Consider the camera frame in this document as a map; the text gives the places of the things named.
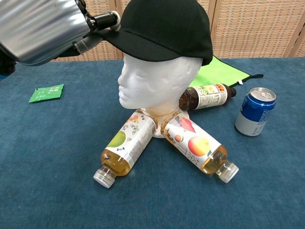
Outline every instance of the bottle cap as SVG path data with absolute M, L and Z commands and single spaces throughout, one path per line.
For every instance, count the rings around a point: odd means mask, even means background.
M 114 183 L 114 177 L 112 177 L 110 174 L 102 171 L 101 169 L 98 169 L 96 173 L 94 174 L 93 178 L 99 182 L 101 185 L 103 185 L 106 188 L 110 188 L 111 185 Z
M 231 90 L 232 90 L 232 97 L 236 96 L 236 89 L 231 87 Z
M 227 168 L 223 170 L 223 172 L 219 175 L 219 178 L 225 182 L 228 183 L 238 172 L 239 168 L 231 163 Z

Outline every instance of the blue carpet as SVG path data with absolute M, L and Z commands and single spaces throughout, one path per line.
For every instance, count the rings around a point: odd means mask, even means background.
M 0 81 L 0 228 L 304 228 L 305 58 L 233 59 L 250 74 L 222 107 L 190 112 L 240 171 L 228 184 L 153 139 L 111 189 L 93 180 L 100 153 L 132 113 L 121 107 L 121 61 L 17 65 Z M 64 83 L 61 99 L 29 104 L 35 88 Z M 244 95 L 277 94 L 263 133 L 234 129 Z

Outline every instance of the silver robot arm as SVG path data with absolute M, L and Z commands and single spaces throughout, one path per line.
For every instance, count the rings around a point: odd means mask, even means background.
M 37 66 L 80 55 L 102 41 L 98 31 L 120 28 L 117 12 L 91 16 L 84 0 L 0 0 L 0 74 L 15 63 Z

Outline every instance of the soda can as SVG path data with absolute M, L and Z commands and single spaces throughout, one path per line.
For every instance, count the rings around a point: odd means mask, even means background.
M 275 107 L 275 100 L 275 93 L 269 89 L 262 87 L 251 89 L 245 96 L 235 123 L 236 129 L 244 135 L 259 135 Z

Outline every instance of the brown tea bottle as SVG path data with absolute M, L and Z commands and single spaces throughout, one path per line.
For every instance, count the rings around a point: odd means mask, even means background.
M 129 173 L 156 132 L 156 119 L 144 110 L 136 110 L 101 154 L 102 167 L 93 178 L 106 188 L 116 176 Z
M 225 84 L 211 84 L 188 87 L 179 100 L 183 111 L 197 110 L 227 103 L 236 96 L 236 90 Z
M 180 112 L 161 124 L 161 134 L 202 172 L 217 174 L 225 183 L 239 170 L 227 160 L 223 145 Z

